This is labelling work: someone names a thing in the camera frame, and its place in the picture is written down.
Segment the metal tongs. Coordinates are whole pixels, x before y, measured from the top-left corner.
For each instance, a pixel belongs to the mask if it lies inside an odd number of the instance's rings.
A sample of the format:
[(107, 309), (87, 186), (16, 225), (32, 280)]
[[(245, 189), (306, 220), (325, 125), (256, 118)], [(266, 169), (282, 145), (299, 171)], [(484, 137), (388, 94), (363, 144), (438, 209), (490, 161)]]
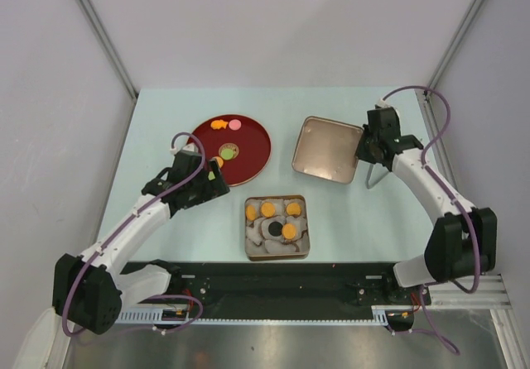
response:
[(370, 164), (368, 168), (368, 172), (364, 181), (364, 185), (366, 189), (371, 190), (376, 185), (378, 185), (380, 182), (382, 182), (387, 176), (390, 175), (390, 171), (386, 167), (382, 167), (382, 172), (378, 175), (375, 175), (375, 164)]

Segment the round red plate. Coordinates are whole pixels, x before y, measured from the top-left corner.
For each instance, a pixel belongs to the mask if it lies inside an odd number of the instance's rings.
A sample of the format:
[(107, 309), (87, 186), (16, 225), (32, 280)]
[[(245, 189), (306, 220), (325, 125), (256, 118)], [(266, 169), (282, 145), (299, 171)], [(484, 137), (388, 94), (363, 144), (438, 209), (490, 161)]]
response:
[[(242, 126), (233, 131), (229, 124), (225, 129), (213, 130), (210, 123), (215, 119), (227, 122), (238, 119)], [(220, 156), (224, 148), (231, 148), (234, 157), (224, 160), (220, 168), (224, 180), (229, 186), (242, 185), (254, 179), (267, 165), (272, 152), (272, 143), (266, 129), (257, 121), (240, 114), (223, 114), (203, 121), (192, 134), (204, 146), (206, 158)]]

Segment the gold tin lid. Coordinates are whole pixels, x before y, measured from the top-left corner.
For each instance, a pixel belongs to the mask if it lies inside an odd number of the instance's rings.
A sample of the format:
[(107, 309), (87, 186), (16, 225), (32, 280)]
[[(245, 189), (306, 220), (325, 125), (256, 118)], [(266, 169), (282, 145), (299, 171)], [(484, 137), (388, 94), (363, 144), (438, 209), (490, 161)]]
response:
[(323, 180), (350, 184), (357, 169), (356, 150), (363, 128), (310, 116), (303, 122), (292, 159), (292, 169)]

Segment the black round cookie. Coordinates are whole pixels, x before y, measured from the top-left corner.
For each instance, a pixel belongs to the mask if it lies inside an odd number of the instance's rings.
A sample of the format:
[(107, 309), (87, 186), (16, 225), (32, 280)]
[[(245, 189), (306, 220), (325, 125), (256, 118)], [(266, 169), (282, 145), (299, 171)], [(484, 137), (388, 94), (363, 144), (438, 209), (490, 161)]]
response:
[(282, 229), (283, 225), (278, 221), (271, 222), (267, 226), (267, 232), (271, 237), (280, 237), (282, 235)]

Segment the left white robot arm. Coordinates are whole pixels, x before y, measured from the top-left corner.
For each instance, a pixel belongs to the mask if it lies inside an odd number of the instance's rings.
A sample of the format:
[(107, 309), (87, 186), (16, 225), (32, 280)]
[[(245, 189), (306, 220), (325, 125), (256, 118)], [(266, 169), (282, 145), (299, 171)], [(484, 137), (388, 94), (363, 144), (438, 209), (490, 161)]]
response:
[(147, 182), (129, 214), (104, 239), (55, 264), (52, 306), (68, 337), (106, 333), (123, 310), (145, 300), (186, 298), (181, 269), (156, 259), (123, 273), (137, 250), (180, 210), (229, 192), (216, 159), (180, 150), (173, 164)]

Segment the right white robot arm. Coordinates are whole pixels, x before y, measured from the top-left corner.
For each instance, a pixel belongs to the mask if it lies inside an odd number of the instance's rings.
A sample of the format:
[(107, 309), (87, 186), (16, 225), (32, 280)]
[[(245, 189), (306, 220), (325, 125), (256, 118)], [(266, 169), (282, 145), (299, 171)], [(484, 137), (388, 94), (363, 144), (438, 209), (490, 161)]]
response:
[(359, 160), (380, 164), (398, 177), (426, 211), (433, 229), (425, 251), (393, 267), (382, 283), (383, 297), (401, 304), (420, 285), (457, 283), (471, 276), (466, 293), (474, 293), (479, 278), (496, 266), (498, 218), (491, 208), (478, 208), (463, 197), (431, 165), (426, 147), (413, 135), (401, 133), (393, 107), (367, 112), (368, 121), (356, 150)]

